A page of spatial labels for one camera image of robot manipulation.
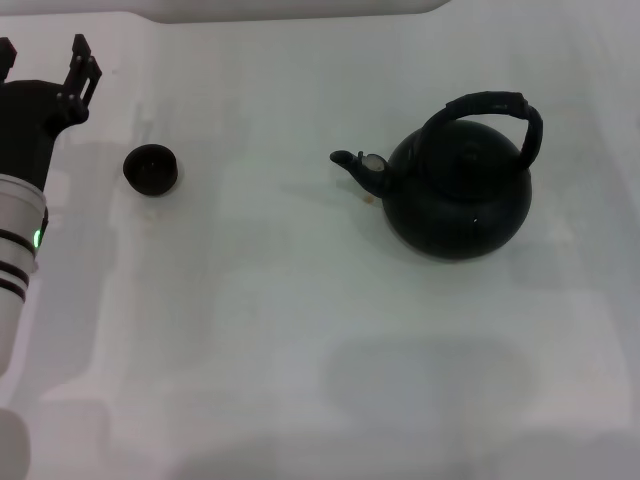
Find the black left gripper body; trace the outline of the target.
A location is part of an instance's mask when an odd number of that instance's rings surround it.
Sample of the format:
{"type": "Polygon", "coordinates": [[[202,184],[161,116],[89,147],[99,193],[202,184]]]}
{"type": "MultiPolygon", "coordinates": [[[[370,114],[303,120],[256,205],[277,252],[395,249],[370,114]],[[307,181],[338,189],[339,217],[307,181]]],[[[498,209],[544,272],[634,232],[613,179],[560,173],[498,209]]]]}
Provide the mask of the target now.
{"type": "Polygon", "coordinates": [[[57,95],[42,80],[1,84],[1,173],[44,190],[54,143],[61,132],[57,95]]]}

